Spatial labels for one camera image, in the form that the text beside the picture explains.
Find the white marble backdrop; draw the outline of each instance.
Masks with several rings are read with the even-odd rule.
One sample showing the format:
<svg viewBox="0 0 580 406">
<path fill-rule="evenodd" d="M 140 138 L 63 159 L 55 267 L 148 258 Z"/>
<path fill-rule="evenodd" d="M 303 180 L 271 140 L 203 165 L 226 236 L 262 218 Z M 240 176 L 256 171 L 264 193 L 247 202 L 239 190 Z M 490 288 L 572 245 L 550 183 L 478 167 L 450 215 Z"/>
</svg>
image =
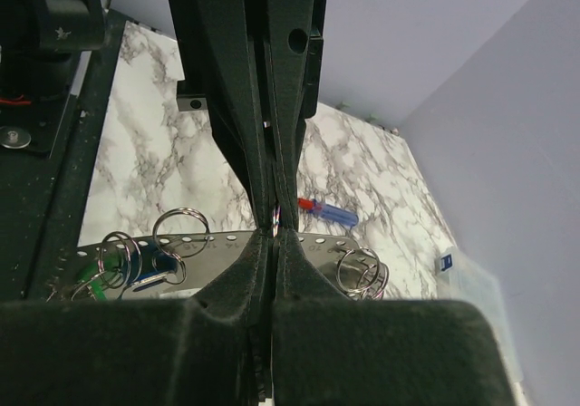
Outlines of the white marble backdrop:
<svg viewBox="0 0 580 406">
<path fill-rule="evenodd" d="M 203 212 L 213 231 L 254 229 L 246 192 L 211 137 L 205 112 L 180 113 L 177 44 L 127 23 L 79 245 L 112 230 L 149 235 L 172 208 Z M 434 260 L 452 235 L 406 142 L 319 104 L 308 122 L 299 195 L 356 211 L 350 233 L 303 214 L 301 230 L 352 235 L 391 269 L 390 298 L 436 296 Z M 189 219 L 162 232 L 200 232 Z"/>
</svg>

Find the grey wall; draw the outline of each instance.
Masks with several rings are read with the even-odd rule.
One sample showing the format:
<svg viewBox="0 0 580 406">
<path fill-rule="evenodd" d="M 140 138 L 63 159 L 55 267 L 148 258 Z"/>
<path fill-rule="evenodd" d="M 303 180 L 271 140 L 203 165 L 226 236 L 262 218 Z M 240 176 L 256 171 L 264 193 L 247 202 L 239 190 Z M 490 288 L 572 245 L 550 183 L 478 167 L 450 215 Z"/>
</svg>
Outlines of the grey wall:
<svg viewBox="0 0 580 406">
<path fill-rule="evenodd" d="M 503 285 L 532 401 L 580 404 L 580 0 L 530 0 L 401 133 Z"/>
<path fill-rule="evenodd" d="M 321 99 L 398 126 L 527 0 L 328 0 Z M 167 0 L 112 7 L 173 34 Z"/>
</svg>

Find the silver key ring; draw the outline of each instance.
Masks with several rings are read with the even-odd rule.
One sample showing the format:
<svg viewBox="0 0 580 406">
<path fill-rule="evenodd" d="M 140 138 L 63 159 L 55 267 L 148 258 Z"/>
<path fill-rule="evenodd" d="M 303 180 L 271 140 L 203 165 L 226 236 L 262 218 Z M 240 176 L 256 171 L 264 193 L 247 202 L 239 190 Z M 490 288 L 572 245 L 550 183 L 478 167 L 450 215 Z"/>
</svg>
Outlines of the silver key ring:
<svg viewBox="0 0 580 406">
<path fill-rule="evenodd" d="M 161 242 L 160 236 L 159 236 L 159 231 L 160 231 L 161 224 L 165 220 L 167 220 L 168 218 L 172 218 L 174 216 L 191 216 L 193 218 L 196 218 L 205 227 L 205 229 L 206 229 L 206 236 L 209 234 L 209 223 L 208 223 L 208 220 L 206 219 L 206 217 L 203 214 L 201 214 L 199 211 L 197 211 L 196 209 L 193 209 L 193 208 L 175 208 L 175 209 L 171 209 L 167 213 L 164 213 L 161 216 L 159 216 L 159 218 L 156 220 L 155 224 L 153 225 L 153 232 L 151 233 L 151 237 L 153 238 L 153 241 L 155 242 L 155 245 L 165 255 L 171 256 L 172 258 L 177 259 L 179 262 L 182 262 L 182 258 L 181 258 L 181 256 L 179 256 L 179 254 L 177 252 L 175 252 L 175 251 L 168 251 L 165 247 L 163 247 L 164 245 Z"/>
<path fill-rule="evenodd" d="M 172 257 L 173 259 L 175 259 L 178 262 L 178 265 L 181 267 L 181 272 L 183 274 L 180 281 L 171 282 L 166 277 L 165 282 L 170 284 L 170 285 L 181 285 L 185 282 L 185 280 L 188 277 L 188 270 L 187 270 L 187 267 L 185 265 L 185 262 L 183 261 L 183 258 L 181 257 L 181 255 L 178 254 L 176 251 L 168 251 L 165 247 L 163 247 L 163 243 L 161 242 L 160 236 L 159 236 L 159 230 L 160 230 L 161 224 L 165 220 L 167 220 L 168 218 L 172 218 L 174 216 L 191 216 L 191 217 L 199 220 L 206 229 L 206 238 L 205 238 L 206 243 L 205 243 L 205 245 L 209 241 L 208 235 L 209 235 L 210 231 L 209 231 L 209 223 L 208 223 L 208 220 L 206 219 L 206 217 L 203 214 L 201 214 L 199 211 L 197 211 L 196 209 L 193 209 L 193 208 L 174 208 L 174 209 L 171 209 L 170 211 L 159 216 L 159 218 L 157 219 L 157 221 L 153 225 L 153 231 L 151 232 L 151 236 L 153 238 L 153 241 L 155 242 L 155 245 L 165 255 Z M 155 257 L 153 258 L 153 267 L 157 270 L 157 259 Z"/>
<path fill-rule="evenodd" d="M 105 266 L 104 266 L 104 254 L 105 254 L 105 246 L 107 243 L 109 243 L 111 241 L 112 238 L 117 238 L 119 240 L 119 244 L 121 244 L 123 246 L 123 249 L 125 251 L 125 262 L 127 263 L 127 274 L 123 277 L 123 280 L 121 281 L 120 284 L 118 285 L 113 285 L 112 283 L 109 282 L 108 279 L 105 279 L 104 274 L 106 273 L 105 270 Z M 131 278 L 131 249 L 129 248 L 129 245 L 127 244 L 127 241 L 130 241 L 131 244 L 133 245 L 133 249 L 135 252 L 137 252 L 137 255 L 139 257 L 139 268 L 137 271 L 137 275 L 135 275 L 135 277 L 139 277 L 141 274 L 141 269 L 143 268 L 143 256 L 141 254 L 141 251 L 139 249 L 139 245 L 137 244 L 137 242 L 133 239 L 133 237 L 131 237 L 128 234 L 125 234 L 124 232 L 121 231 L 113 231 L 110 234 L 108 234 L 101 242 L 101 245 L 99 246 L 99 257 L 97 259 L 97 267 L 99 268 L 99 273 L 101 274 L 100 278 L 102 280 L 102 282 L 108 286 L 110 289 L 117 289 L 117 288 L 121 288 L 122 286 L 126 285 L 129 281 L 129 279 Z M 117 271 L 116 273 L 119 273 L 122 275 L 122 259 L 119 263 L 119 265 L 115 268 L 115 270 Z"/>
<path fill-rule="evenodd" d="M 376 272 L 375 272 L 374 276 L 372 277 L 371 282 L 368 285 L 365 285 L 365 286 L 357 285 L 357 288 L 347 288 L 344 286 L 343 281 L 341 280 L 341 268 L 343 266 L 343 262 L 348 256 L 354 255 L 357 252 L 362 252 L 366 256 L 370 256 L 371 258 L 376 259 L 377 264 L 380 263 L 379 256 L 376 254 L 376 252 L 374 252 L 374 250 L 370 249 L 369 247 L 361 247 L 359 249 L 347 250 L 344 253 L 344 255 L 341 257 L 341 259 L 338 261 L 338 264 L 336 265 L 336 283 L 338 284 L 338 286 L 341 287 L 341 289 L 345 293 L 364 293 L 366 290 L 371 288 L 379 279 L 380 269 L 377 267 Z"/>
<path fill-rule="evenodd" d="M 374 267 L 374 265 L 367 267 L 367 269 L 362 273 L 361 279 L 359 279 L 357 286 L 361 286 L 364 278 L 372 270 L 373 267 Z M 380 298 L 382 298 L 382 294 L 383 294 L 385 288 L 387 287 L 387 284 L 389 284 L 389 276 L 391 275 L 391 272 L 389 270 L 389 266 L 387 266 L 386 264 L 381 263 L 381 262 L 378 263 L 378 268 L 379 268 L 379 270 L 381 270 L 381 269 L 384 270 L 384 275 L 382 276 L 382 281 L 381 281 L 381 284 L 379 285 L 379 288 L 377 288 L 377 290 L 374 292 L 374 294 L 370 297 L 367 297 L 367 296 L 369 295 L 371 288 L 364 290 L 361 294 L 361 300 L 366 299 L 366 298 L 369 298 L 371 300 L 379 300 Z"/>
</svg>

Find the red and blue screwdriver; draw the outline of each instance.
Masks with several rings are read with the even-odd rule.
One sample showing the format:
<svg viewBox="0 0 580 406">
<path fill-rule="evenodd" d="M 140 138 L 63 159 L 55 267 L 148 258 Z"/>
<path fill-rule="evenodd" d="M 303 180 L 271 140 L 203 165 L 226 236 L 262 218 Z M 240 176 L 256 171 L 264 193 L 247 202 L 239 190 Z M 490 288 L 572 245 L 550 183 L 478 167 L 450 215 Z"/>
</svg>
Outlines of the red and blue screwdriver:
<svg viewBox="0 0 580 406">
<path fill-rule="evenodd" d="M 316 199 L 308 200 L 298 198 L 298 207 L 305 209 L 310 214 L 340 223 L 345 227 L 355 227 L 359 223 L 359 217 L 351 211 L 346 211 L 332 205 L 319 202 Z"/>
</svg>

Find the screw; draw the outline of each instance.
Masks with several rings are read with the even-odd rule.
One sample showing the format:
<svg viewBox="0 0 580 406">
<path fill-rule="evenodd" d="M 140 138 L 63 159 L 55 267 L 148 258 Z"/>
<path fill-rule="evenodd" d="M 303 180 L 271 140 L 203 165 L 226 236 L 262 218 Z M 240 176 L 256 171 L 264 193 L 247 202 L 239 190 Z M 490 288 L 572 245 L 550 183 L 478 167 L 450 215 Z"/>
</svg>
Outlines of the screw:
<svg viewBox="0 0 580 406">
<path fill-rule="evenodd" d="M 8 136 L 8 141 L 10 143 L 17 143 L 18 142 L 18 132 L 14 130 L 10 130 L 6 133 Z"/>
</svg>

